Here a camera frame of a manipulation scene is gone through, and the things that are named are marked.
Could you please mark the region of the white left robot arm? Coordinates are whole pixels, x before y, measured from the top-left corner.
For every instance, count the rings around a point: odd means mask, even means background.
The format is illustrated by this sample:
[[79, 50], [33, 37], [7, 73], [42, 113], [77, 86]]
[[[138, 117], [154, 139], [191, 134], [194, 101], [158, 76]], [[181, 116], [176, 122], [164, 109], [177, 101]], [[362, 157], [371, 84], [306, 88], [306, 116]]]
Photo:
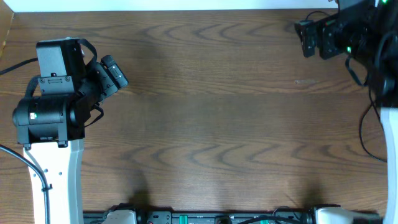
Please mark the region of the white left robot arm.
[[40, 74], [33, 77], [12, 114], [17, 142], [29, 164], [36, 223], [82, 223], [81, 163], [85, 129], [93, 110], [128, 79], [112, 56], [95, 53], [86, 40], [37, 43]]

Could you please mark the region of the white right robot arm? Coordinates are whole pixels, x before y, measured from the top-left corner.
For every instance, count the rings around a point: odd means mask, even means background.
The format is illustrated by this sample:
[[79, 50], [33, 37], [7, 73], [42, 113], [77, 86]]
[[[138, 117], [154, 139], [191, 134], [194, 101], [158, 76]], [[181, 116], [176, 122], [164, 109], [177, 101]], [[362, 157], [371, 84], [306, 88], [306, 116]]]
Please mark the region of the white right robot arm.
[[315, 223], [397, 223], [397, 1], [338, 1], [338, 13], [294, 24], [304, 57], [319, 50], [324, 60], [346, 53], [345, 65], [354, 59], [368, 74], [359, 86], [375, 97], [371, 106], [380, 107], [380, 122], [387, 149], [387, 207], [382, 218], [352, 212], [341, 207], [318, 208]]

